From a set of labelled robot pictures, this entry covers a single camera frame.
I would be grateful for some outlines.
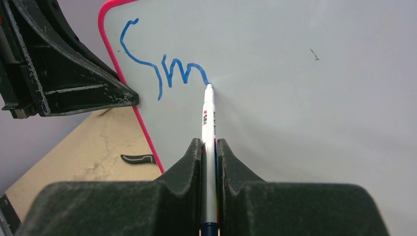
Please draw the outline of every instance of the beige tabletop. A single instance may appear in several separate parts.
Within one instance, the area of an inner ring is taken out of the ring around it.
[[[131,107],[93,113],[7,191],[23,221],[36,195],[57,181],[153,180],[155,164],[130,165],[120,154],[151,153]]]

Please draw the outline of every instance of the whiteboard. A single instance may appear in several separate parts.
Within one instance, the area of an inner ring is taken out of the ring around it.
[[[256,174],[359,184],[417,233],[417,1],[126,2],[99,24],[165,168],[201,136],[202,69],[217,137]]]

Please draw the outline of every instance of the white marker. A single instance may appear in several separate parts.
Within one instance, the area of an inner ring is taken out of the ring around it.
[[[201,141],[202,156],[202,223],[201,235],[217,235],[217,156],[216,156],[216,124],[214,108],[214,91],[211,84],[207,85],[204,94],[203,120]]]

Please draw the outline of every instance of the small black scribble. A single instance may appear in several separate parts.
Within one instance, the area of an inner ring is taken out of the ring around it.
[[[317,55],[313,52],[313,49],[311,49],[310,48],[310,51],[313,53],[313,55],[316,57],[316,59],[315,60],[320,60],[318,57],[317,57]]]

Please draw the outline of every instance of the blue writing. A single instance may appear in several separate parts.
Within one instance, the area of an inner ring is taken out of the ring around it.
[[[126,23],[126,26],[123,28],[123,31],[121,32],[120,35],[120,44],[124,49],[124,52],[132,59],[134,60],[136,63],[139,63],[141,65],[147,65],[152,67],[155,70],[155,74],[158,77],[158,81],[159,81],[159,95],[158,95],[158,101],[161,99],[162,97],[162,78],[161,78],[161,74],[159,73],[159,69],[155,64],[152,64],[150,62],[147,61],[143,61],[143,60],[139,60],[137,59],[135,56],[133,56],[129,50],[126,47],[126,44],[124,43],[123,39],[124,36],[126,34],[127,29],[129,28],[130,25],[135,25],[136,23],[139,22],[139,18],[136,18],[134,21],[128,21]],[[198,69],[200,71],[201,77],[203,78],[203,82],[205,85],[209,84],[209,81],[207,79],[207,75],[206,72],[204,71],[204,69],[195,63],[188,63],[187,64],[187,70],[184,72],[184,68],[182,66],[182,63],[179,59],[175,58],[172,60],[171,66],[170,66],[170,70],[168,71],[167,65],[165,64],[165,59],[167,58],[167,55],[164,54],[161,64],[162,67],[164,68],[164,72],[165,72],[165,76],[167,77],[167,81],[168,81],[168,87],[172,88],[172,76],[174,75],[174,67],[175,64],[178,64],[178,68],[179,68],[179,72],[181,73],[181,77],[182,77],[182,81],[184,82],[184,84],[188,83],[188,76],[191,73],[191,69],[194,67],[196,69]]]

